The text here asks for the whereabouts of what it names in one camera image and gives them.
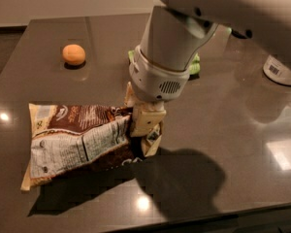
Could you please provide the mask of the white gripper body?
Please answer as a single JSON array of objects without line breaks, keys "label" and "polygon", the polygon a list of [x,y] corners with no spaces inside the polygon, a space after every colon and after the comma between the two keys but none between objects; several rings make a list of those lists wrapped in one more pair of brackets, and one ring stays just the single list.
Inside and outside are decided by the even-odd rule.
[{"label": "white gripper body", "polygon": [[129,65],[129,75],[135,94],[146,102],[171,101],[177,99],[184,89],[189,70],[169,71],[150,63],[141,48],[133,50]]}]

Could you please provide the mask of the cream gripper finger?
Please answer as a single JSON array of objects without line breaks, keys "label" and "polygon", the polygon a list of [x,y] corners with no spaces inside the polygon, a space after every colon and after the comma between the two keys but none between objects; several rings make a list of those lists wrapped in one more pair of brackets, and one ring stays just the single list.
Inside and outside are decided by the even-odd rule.
[{"label": "cream gripper finger", "polygon": [[135,92],[133,90],[132,84],[130,82],[126,85],[126,93],[124,97],[124,105],[126,107],[132,108],[136,103]]},{"label": "cream gripper finger", "polygon": [[133,107],[130,135],[143,137],[147,135],[166,116],[163,102],[137,103]]}]

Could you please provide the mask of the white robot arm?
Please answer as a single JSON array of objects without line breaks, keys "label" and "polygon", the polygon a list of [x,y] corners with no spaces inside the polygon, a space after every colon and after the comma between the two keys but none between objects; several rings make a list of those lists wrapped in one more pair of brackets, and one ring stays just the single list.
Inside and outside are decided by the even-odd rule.
[{"label": "white robot arm", "polygon": [[225,25],[265,49],[263,70],[291,85],[291,0],[160,0],[133,51],[129,74],[133,92],[131,135],[143,137],[160,124],[164,103],[178,98],[198,51]]}]

